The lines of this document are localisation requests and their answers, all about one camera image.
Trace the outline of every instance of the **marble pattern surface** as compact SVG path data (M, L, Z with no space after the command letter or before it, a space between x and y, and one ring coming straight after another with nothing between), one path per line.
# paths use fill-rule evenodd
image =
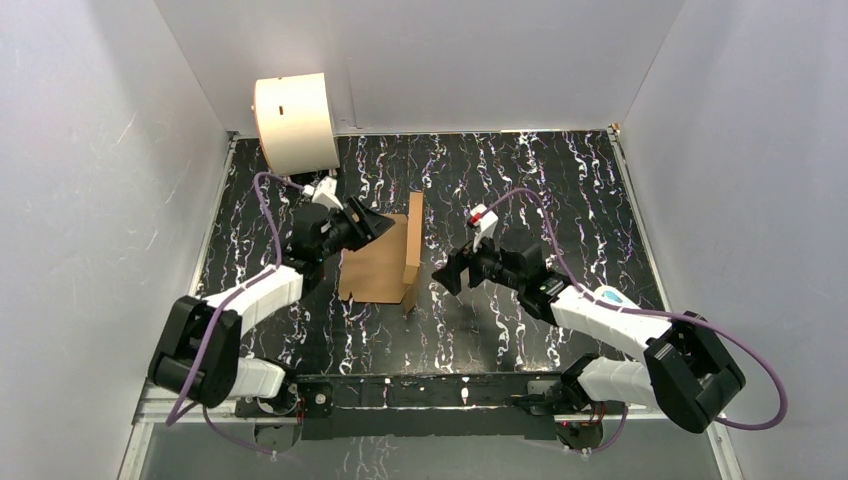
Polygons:
M619 358L592 338L534 320L506 288L484 282L453 297L430 279L447 252L470 238L468 211L519 186L541 195L579 278L615 286L643 307L661 305L605 131L340 137L338 150L340 199L356 196L378 212L405 213L409 192L425 193L418 304L404 315L398 305L341 301L338 255L315 291L244 337L245 355L323 375L550 371L587 352ZM199 294L229 288L273 262L251 188L253 175L266 169L258 140L238 140ZM294 180L315 183L325 173ZM268 182L263 189L285 235L304 199ZM497 214L495 238L519 226L544 237L540 212L525 199L513 197Z

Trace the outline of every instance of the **purple cable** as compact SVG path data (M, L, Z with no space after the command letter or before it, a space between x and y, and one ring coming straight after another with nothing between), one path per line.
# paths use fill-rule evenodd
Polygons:
M271 209L269 209L268 205L265 204L265 196L262 195L262 189L259 187L259 179L265 177L273 178L283 185L292 187L295 190L303 191L303 187L294 182L290 182L279 175L274 175L271 172L259 172L253 177L253 191L256 192L256 198L259 199L259 209L262 210L262 215L265 215L265 219L268 220L268 226L271 227L271 236L274 239L274 250L277 253L275 265L279 267L283 263L283 247L280 242L280 232L277 231L277 224L274 223L274 217L271 215Z
M767 422L763 422L763 423L746 424L746 423L734 422L734 421L727 420L727 419L724 419L724 418L717 418L716 421L718 423L725 425L725 426L728 426L728 427L731 427L731 428L736 428L736 429L739 429L739 430L755 431L755 430L767 430L769 428L775 427L780 422L782 422L784 418L786 418L786 412L789 409L789 399L786 395L786 387L783 385L783 381L780 380L780 377L777 375L777 372L775 371L774 367L772 367L772 365L768 361L766 361L766 359L763 358L762 355L757 353L750 345L743 342L742 340L737 339L727 330L719 327L718 325L714 325L712 323L707 323L703 320L699 320L697 318L689 317L689 316L682 315L682 314L679 314L679 313L665 312L665 311L662 311L662 310L646 310L646 309L642 309L642 308L621 307L620 305L607 303L607 302L604 302L604 301L601 301L601 300L595 298L595 296L592 295L592 292L588 288L586 288L584 285L580 284L577 281L577 278L574 276L574 273L571 271L570 268L568 268L568 264L565 263L565 259L562 256L562 250L560 249L559 242L557 242L557 239L556 239L556 232L554 231L554 228L551 225L550 215L548 214L548 211L545 209L545 204L542 202L542 199L533 190L530 190L529 188L516 188L514 190L510 190L509 192L507 192L506 194L504 194L503 196L501 196L500 198L495 200L494 203L492 203L485 211L483 211L481 216L491 212L496 206L498 206L501 202L503 202L507 198L509 198L513 195L517 195L519 193L527 195L530 198L530 200L534 204L536 204L536 207L539 210L541 210L542 221L545 224L545 231L547 232L548 236L550 237L551 246L554 249L554 256L556 257L557 262L559 262L560 267L562 267L562 269L565 271L565 274L568 276L568 279L571 281L572 285L574 285L575 288L580 291L581 295L583 295L584 298L589 299L590 301L592 301L593 303L595 303L598 306L601 306L603 308L606 308L608 310L613 310L613 311L616 311L616 312L624 312L624 313L629 313L629 314L632 314L632 315L648 315L648 316L653 316L653 317L665 317L665 318L669 318L671 320L686 322L686 323L689 323L691 325L695 325L697 327L706 328L707 330L711 330L711 331L715 332L716 334L721 335L722 337L726 338L727 340L729 340L730 342L735 344L737 347L741 348L745 353L750 355L751 358L753 358L757 363L759 363L761 367L763 367L763 370L765 370L766 373L768 374L768 376L771 377L771 380L772 380L772 382L774 382L774 386L777 389L777 396L778 396L778 399L780 401L780 404L779 404L778 409L777 409L777 414L775 414L775 416L771 420L769 420Z
M274 238L274 248L276 249L276 253L277 253L277 259L276 259L275 265L277 267L279 267L280 265L282 265L282 261L283 261L283 252L282 252L282 245L280 243L280 234L277 231L277 225L274 222L274 217L271 215L270 209L265 204L265 196L262 195L262 190L259 188L259 179L264 178L264 177L273 178L273 179L283 183L284 185L295 188L297 190L303 190L303 187L300 186L300 185L297 185L296 183L292 183L292 182L290 182L290 181L288 181L288 180L286 180L286 179L284 179L284 178L282 178L278 175L274 175L273 173L270 173L270 172L260 172L260 173L257 173L256 176L253 177L253 188L254 188L254 191L256 192L257 198L259 199L259 207L262 210L263 215L265 215L265 218L268 220L268 224L271 227L271 235ZM272 273L274 273L274 271L269 270L269 271L257 276L256 278L252 279L250 282L248 282L244 286L244 288L239 288L239 289L235 290L233 293L231 293L229 296L227 296L227 298L225 298L224 301L222 301L221 304L218 305L218 307L212 313L212 318L209 319L209 325L206 326L206 331L203 333L203 338L201 339L200 346L197 349L197 355L194 357L194 362L192 362L192 364L191 364L191 368L189 369L188 376L186 376L186 380L183 383L183 387L180 389L179 395L177 395L177 400L174 402L174 406L173 406L173 408L171 408L170 413L168 413L168 418L165 420L165 425L170 427L171 425L176 423L176 421L179 420L183 415L188 413L192 408L194 408L197 405L197 402L193 402L191 405L180 410L180 407L183 406L183 403L185 402L186 397L188 397L188 391L191 389L191 385L192 385L192 383L194 383L194 379L197 377L197 372L200 370L200 364L203 362L203 357L206 356L206 349L209 348L209 341L212 338L212 332L215 330L215 325L218 324L218 319L221 317L221 313L223 313L223 311L227 308L227 306L233 300L235 300L239 295L241 295L241 293L243 291L250 288L251 286L253 286L257 282L264 280L265 278L270 276ZM207 416L205 407L203 409L203 414L204 414L204 417ZM253 448L253 449L260 451L262 453L268 453L268 452L266 452L262 449L259 449L259 448Z

